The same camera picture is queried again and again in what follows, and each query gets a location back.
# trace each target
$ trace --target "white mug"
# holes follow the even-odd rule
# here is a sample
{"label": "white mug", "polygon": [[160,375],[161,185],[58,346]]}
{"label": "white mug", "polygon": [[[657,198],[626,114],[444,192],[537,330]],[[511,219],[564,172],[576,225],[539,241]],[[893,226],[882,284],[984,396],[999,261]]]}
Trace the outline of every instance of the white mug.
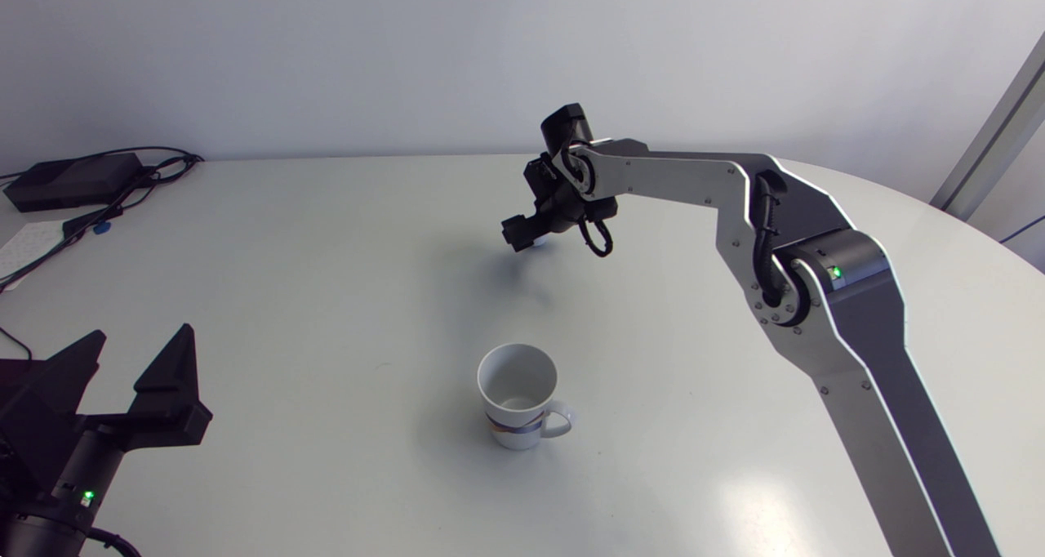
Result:
{"label": "white mug", "polygon": [[[477,378],[490,432],[503,446],[528,449],[541,439],[561,437],[574,424],[573,409],[552,399],[558,381],[555,363],[536,346],[497,346],[479,364]],[[566,423],[549,428],[550,413]]]}

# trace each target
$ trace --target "paper sheet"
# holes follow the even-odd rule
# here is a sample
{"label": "paper sheet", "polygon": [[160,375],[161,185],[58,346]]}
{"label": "paper sheet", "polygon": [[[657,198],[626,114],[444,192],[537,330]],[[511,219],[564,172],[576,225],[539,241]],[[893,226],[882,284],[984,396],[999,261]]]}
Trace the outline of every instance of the paper sheet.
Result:
{"label": "paper sheet", "polygon": [[[7,245],[0,248],[0,281],[7,275],[32,263],[46,255],[63,239],[62,225],[65,219],[48,219],[45,223],[29,223],[19,230]],[[13,282],[6,289],[15,289],[22,280]]]}

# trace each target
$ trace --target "silver arm segment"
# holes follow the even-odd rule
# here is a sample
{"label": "silver arm segment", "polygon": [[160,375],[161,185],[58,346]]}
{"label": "silver arm segment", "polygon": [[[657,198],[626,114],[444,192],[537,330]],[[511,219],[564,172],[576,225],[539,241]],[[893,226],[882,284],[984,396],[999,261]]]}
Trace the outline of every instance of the silver arm segment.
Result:
{"label": "silver arm segment", "polygon": [[[577,130],[586,133],[586,122]],[[718,252],[773,347],[813,379],[893,555],[1000,555],[907,353],[889,260],[831,196],[768,155],[649,152],[634,140],[591,143],[573,134],[560,147],[553,140],[543,156],[549,180],[584,203],[634,193],[717,208]],[[576,210],[563,206],[560,189],[552,201]],[[765,215],[762,203],[775,211]],[[539,195],[537,206],[528,219],[540,215]],[[509,241],[512,222],[504,223]],[[583,215],[575,222],[583,225]]]}

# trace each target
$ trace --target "colored stripe on mug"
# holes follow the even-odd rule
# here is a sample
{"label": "colored stripe on mug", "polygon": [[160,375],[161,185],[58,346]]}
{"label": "colored stripe on mug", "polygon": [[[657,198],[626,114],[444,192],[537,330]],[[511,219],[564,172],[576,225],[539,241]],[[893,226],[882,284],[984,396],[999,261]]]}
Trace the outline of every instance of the colored stripe on mug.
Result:
{"label": "colored stripe on mug", "polygon": [[541,419],[544,418],[544,413],[538,413],[533,420],[527,422],[522,426],[508,426],[507,424],[501,424],[496,420],[486,415],[486,419],[490,421],[490,430],[494,433],[508,433],[509,435],[526,435],[527,433],[533,433],[534,431],[540,428]]}

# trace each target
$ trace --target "mug rim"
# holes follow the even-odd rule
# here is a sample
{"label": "mug rim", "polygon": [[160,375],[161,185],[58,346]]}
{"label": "mug rim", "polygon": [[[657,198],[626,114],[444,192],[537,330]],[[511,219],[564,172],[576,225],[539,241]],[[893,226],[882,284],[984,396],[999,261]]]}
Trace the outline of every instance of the mug rim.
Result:
{"label": "mug rim", "polygon": [[[552,364],[552,373],[555,374],[555,385],[552,387],[552,392],[549,393],[548,397],[545,397],[544,400],[541,401],[540,403],[534,404],[534,405],[532,405],[530,408],[527,408],[527,409],[509,409],[509,408],[505,408],[505,407],[503,407],[503,405],[494,402],[493,400],[491,400],[489,398],[489,396],[486,395],[485,390],[483,390],[483,382],[480,379],[480,376],[483,374],[483,366],[486,364],[486,359],[490,358],[490,355],[492,355],[492,353],[496,353],[501,349],[504,349],[505,346],[526,346],[526,348],[528,348],[528,349],[534,349],[534,351],[536,351],[538,353],[541,353],[541,355],[543,355],[544,358],[548,359],[550,364]],[[552,401],[552,396],[554,396],[554,394],[555,394],[555,389],[556,389],[556,387],[559,386],[559,368],[557,368],[555,366],[555,359],[552,358],[552,355],[549,355],[549,353],[545,353],[544,349],[541,349],[538,346],[528,345],[528,344],[526,344],[526,342],[505,342],[505,344],[503,344],[503,345],[496,345],[496,346],[494,346],[493,349],[489,349],[489,351],[487,351],[485,353],[485,355],[483,355],[483,359],[479,361],[479,368],[475,368],[475,386],[478,386],[478,388],[479,388],[479,394],[480,394],[480,396],[483,397],[483,400],[485,400],[486,403],[490,404],[491,407],[493,407],[493,408],[495,408],[495,409],[497,409],[500,411],[509,412],[509,413],[527,413],[527,412],[533,412],[535,410],[540,410],[545,404],[548,404],[548,402]]]}

